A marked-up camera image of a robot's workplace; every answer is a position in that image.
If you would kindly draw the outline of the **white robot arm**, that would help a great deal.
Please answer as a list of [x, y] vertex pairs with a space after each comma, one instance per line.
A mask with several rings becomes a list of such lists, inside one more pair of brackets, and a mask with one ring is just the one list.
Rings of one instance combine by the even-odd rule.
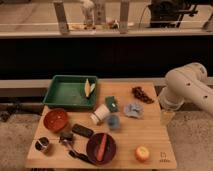
[[200, 63], [174, 68], [165, 75], [166, 86], [158, 95], [160, 121], [166, 126], [186, 100], [213, 116], [213, 89], [206, 85], [207, 70]]

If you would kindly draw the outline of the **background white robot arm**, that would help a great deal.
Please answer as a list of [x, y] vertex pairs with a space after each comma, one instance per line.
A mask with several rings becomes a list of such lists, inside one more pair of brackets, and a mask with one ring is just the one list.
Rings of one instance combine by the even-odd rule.
[[93, 10], [95, 4], [92, 0], [79, 0], [81, 3], [82, 13], [84, 15], [84, 23], [87, 27], [93, 26]]

